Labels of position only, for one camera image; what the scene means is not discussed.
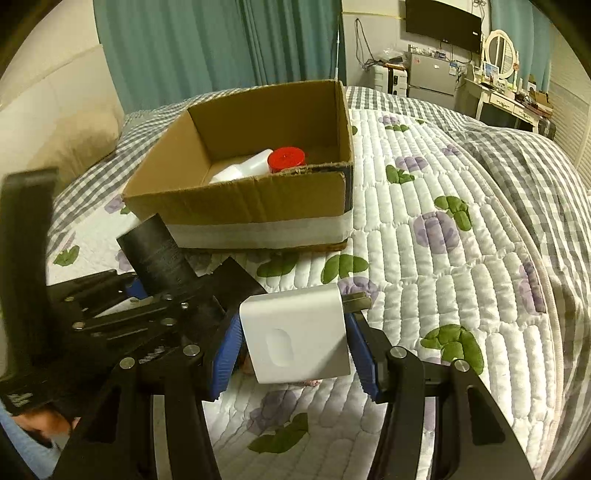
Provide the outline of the person's left hand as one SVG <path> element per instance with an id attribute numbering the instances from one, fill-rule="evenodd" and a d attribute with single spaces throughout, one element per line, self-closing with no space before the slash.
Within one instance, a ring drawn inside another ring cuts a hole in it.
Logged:
<path id="1" fill-rule="evenodd" d="M 70 435 L 80 420 L 79 417 L 68 419 L 60 412 L 49 408 L 31 410 L 13 416 L 12 419 L 24 431 L 44 440 L 59 435 Z"/>

